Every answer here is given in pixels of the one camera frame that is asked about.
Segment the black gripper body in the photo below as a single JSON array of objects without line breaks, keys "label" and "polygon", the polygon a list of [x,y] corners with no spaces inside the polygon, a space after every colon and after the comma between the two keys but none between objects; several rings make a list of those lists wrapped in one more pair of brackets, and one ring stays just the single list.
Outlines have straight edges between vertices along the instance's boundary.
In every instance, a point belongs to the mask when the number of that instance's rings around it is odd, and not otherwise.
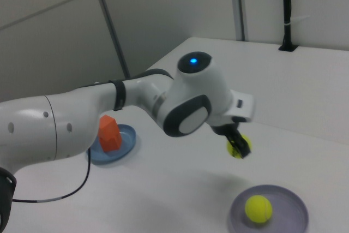
[{"label": "black gripper body", "polygon": [[232,123],[224,124],[221,126],[211,126],[211,129],[218,135],[222,135],[227,138],[237,138],[238,136],[240,136],[240,133],[238,131],[239,123],[240,117],[234,116],[232,117]]}]

